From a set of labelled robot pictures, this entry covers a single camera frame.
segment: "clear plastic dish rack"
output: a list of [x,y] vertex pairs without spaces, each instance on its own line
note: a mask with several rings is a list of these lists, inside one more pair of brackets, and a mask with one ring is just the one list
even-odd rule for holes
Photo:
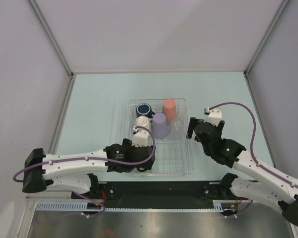
[[[162,104],[165,99],[132,99],[128,102],[126,132],[127,138],[132,138],[133,127],[136,125],[136,107],[141,103],[148,103],[152,111],[162,111]],[[189,140],[185,138],[188,128],[187,106],[185,99],[175,98],[177,117],[183,120],[182,131],[176,137],[169,133],[163,139],[157,139],[155,162],[151,171],[138,172],[134,169],[130,174],[133,176],[183,176],[193,172],[192,152]],[[149,138],[149,145],[152,145],[152,138]]]

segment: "cable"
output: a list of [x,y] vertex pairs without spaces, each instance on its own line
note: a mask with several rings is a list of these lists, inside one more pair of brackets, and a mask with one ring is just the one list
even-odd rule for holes
[[231,216],[234,216],[235,217],[237,215],[243,214],[244,212],[246,212],[250,208],[250,205],[252,205],[252,203],[253,203],[253,200],[251,200],[243,210],[241,210],[240,212],[238,212],[238,213],[236,213],[234,215],[231,215]]
[[[109,162],[113,162],[113,163],[116,163],[116,164],[121,164],[121,165],[141,165],[141,164],[144,164],[146,163],[147,161],[149,161],[153,155],[154,155],[154,152],[156,150],[156,145],[155,145],[155,139],[154,139],[154,136],[152,134],[152,132],[150,130],[148,130],[147,128],[143,127],[143,126],[136,126],[135,129],[143,129],[145,131],[147,131],[149,133],[149,135],[152,137],[152,143],[153,143],[153,148],[152,148],[152,152],[151,154],[148,156],[148,158],[142,160],[142,161],[139,161],[139,162],[124,162],[124,161],[117,161],[117,160],[113,160],[113,159],[108,159],[108,158],[101,158],[101,157],[89,157],[88,159],[90,160],[102,160],[102,161],[109,161]],[[86,160],[85,157],[82,157],[82,158],[70,158],[70,159],[60,159],[60,160],[52,160],[53,163],[63,163],[63,162],[70,162],[70,161],[78,161],[78,160]],[[39,167],[39,166],[42,166],[42,165],[47,165],[49,162],[46,161],[46,162],[41,162],[41,163],[37,163],[35,165],[31,165],[29,167],[26,167],[20,171],[18,171],[14,176],[13,176],[13,181],[15,182],[23,182],[23,180],[20,180],[20,179],[17,179],[16,177],[25,172],[25,171],[28,171],[28,170],[31,170],[33,168],[36,168],[36,167]]]
[[82,198],[82,199],[88,200],[88,201],[90,201],[90,202],[92,202],[92,203],[95,203],[97,206],[99,205],[99,206],[102,207],[102,210],[100,210],[99,212],[97,212],[97,213],[95,213],[95,214],[87,215],[87,218],[88,218],[88,217],[94,217],[94,216],[97,216],[97,215],[102,214],[103,212],[105,212],[106,207],[105,207],[103,204],[101,204],[101,202],[97,202],[97,201],[94,200],[94,199],[85,197],[85,196],[79,194],[78,192],[73,192],[73,193],[74,193],[75,195],[79,196],[79,197]]
[[239,204],[241,204],[242,203],[242,198],[240,197],[239,198],[239,203],[237,203],[237,206],[239,205]]
[[[102,210],[100,210],[99,212],[97,212],[97,213],[95,213],[95,214],[87,214],[87,215],[84,214],[83,212],[71,212],[71,213],[66,213],[66,214],[63,214],[63,215],[61,215],[61,216],[58,216],[58,217],[56,217],[56,218],[53,218],[53,219],[50,219],[50,220],[47,220],[47,221],[44,221],[44,222],[39,222],[38,219],[37,219],[37,217],[36,217],[36,223],[39,224],[39,225],[44,225],[44,224],[46,224],[46,223],[55,222],[55,221],[57,221],[57,220],[59,220],[59,219],[62,219],[62,218],[64,218],[64,217],[73,216],[73,215],[85,215],[86,218],[89,218],[89,217],[94,217],[94,216],[97,216],[97,215],[102,214],[103,212],[105,212],[106,207],[105,207],[103,204],[101,204],[100,202],[97,202],[96,200],[93,200],[93,199],[90,199],[90,198],[88,198],[88,197],[85,197],[85,196],[83,196],[83,195],[81,195],[81,194],[79,194],[79,193],[77,193],[77,192],[73,192],[73,193],[75,193],[77,196],[79,196],[79,197],[82,198],[82,199],[91,201],[92,203],[101,206],[101,207],[102,207]],[[106,201],[106,195],[105,195],[105,193],[104,193],[103,190],[101,190],[101,193],[103,194],[103,200],[104,200],[103,203],[104,203],[104,202]]]
[[250,115],[252,116],[254,128],[253,128],[252,138],[251,138],[251,141],[250,141],[250,154],[251,154],[254,162],[256,163],[256,165],[258,165],[259,167],[261,167],[263,170],[265,170],[269,174],[271,174],[271,175],[279,178],[280,180],[288,183],[289,185],[292,185],[292,182],[290,182],[288,179],[285,179],[282,176],[278,175],[277,173],[275,173],[275,172],[271,171],[270,169],[266,168],[265,166],[263,166],[261,164],[258,164],[259,161],[255,157],[254,148],[253,148],[253,146],[254,146],[254,139],[255,139],[255,133],[256,133],[256,120],[255,120],[255,116],[254,116],[253,112],[246,105],[244,105],[242,103],[236,103],[236,102],[220,103],[220,104],[217,104],[217,105],[215,105],[213,107],[210,107],[210,110],[212,110],[214,108],[218,108],[220,106],[225,106],[225,105],[238,105],[238,106],[241,106],[241,107],[245,108],[250,113]]

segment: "cup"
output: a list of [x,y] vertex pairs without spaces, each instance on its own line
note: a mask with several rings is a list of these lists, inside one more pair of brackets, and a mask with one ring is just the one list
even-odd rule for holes
[[145,128],[147,128],[149,131],[151,131],[151,123],[149,118],[145,117],[145,116],[140,116],[136,119],[136,125],[140,125],[143,126]]
[[136,107],[137,117],[145,116],[147,118],[152,118],[152,108],[148,103],[141,103]]
[[183,120],[175,118],[171,121],[170,125],[172,139],[182,139],[185,137],[185,134],[183,133]]
[[162,139],[168,135],[168,124],[163,113],[156,113],[152,120],[152,132],[156,138]]
[[177,109],[175,106],[175,101],[173,99],[166,99],[163,102],[162,113],[165,114],[167,119],[167,124],[170,125],[171,121],[177,118]]

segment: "wire connector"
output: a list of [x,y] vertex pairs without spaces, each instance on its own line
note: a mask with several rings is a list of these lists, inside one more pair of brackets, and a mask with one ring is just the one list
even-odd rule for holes
[[133,127],[133,132],[137,133],[139,131],[139,129],[136,129],[136,126]]
[[204,108],[204,114],[205,115],[208,115],[208,114],[210,114],[210,107],[207,107],[207,108]]

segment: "dark blue mug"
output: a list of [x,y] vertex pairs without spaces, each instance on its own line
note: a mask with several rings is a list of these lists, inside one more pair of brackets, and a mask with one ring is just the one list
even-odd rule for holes
[[141,103],[136,107],[137,118],[140,116],[145,116],[147,118],[152,118],[152,108],[147,103]]

